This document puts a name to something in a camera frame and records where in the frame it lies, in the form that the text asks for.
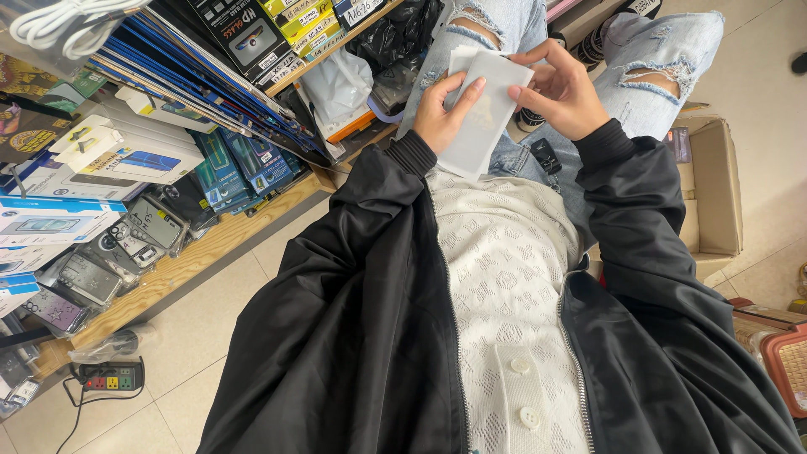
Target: shirt button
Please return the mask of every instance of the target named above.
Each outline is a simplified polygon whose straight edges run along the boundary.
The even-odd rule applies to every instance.
[[[524,359],[515,358],[510,361],[510,368],[516,373],[527,373],[529,372],[529,363]]]
[[[527,426],[528,429],[537,429],[541,425],[541,419],[538,417],[538,412],[531,406],[521,407],[518,415],[521,417],[521,422]]]

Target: ribbed cuff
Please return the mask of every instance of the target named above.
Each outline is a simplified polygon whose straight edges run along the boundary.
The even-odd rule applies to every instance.
[[[579,141],[572,141],[583,162],[583,172],[591,172],[602,166],[621,161],[640,149],[628,138],[622,123],[612,118],[595,132]]]
[[[411,129],[397,141],[392,141],[384,153],[395,159],[407,173],[420,177],[437,164],[437,155]]]

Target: tiled floor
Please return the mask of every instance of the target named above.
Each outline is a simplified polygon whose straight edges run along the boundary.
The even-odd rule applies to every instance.
[[[783,308],[797,297],[796,270],[807,261],[807,78],[788,69],[807,50],[807,0],[664,0],[662,14],[710,10],[726,17],[725,35],[691,100],[711,103],[697,113],[720,114],[731,126],[745,250],[707,284]],[[62,453],[195,452],[238,313],[277,274],[286,241],[326,209],[317,205],[155,317],[163,339],[144,356],[144,392],[87,406]],[[0,454],[53,453],[74,418],[54,387],[2,424]]]

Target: hand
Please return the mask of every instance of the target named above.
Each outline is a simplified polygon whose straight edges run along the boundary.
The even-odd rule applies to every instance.
[[[449,112],[445,111],[443,108],[445,97],[451,91],[457,90],[464,80],[465,71],[458,71],[444,81],[427,88],[420,98],[420,106],[417,107],[412,129],[435,154],[440,154],[448,148],[457,136],[465,115],[485,88],[485,78],[476,79],[457,99],[454,108]]]
[[[586,67],[555,40],[508,58],[519,65],[543,58],[549,63],[530,66],[535,71],[530,85],[534,82],[535,89],[514,85],[507,92],[520,106],[541,114],[567,139],[578,141],[611,119],[597,98]]]

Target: white knit shirt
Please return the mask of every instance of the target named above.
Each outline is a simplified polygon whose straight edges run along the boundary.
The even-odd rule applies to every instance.
[[[437,168],[426,181],[449,268],[472,449],[588,452],[558,320],[563,276],[581,255],[561,196],[527,179],[473,183]]]

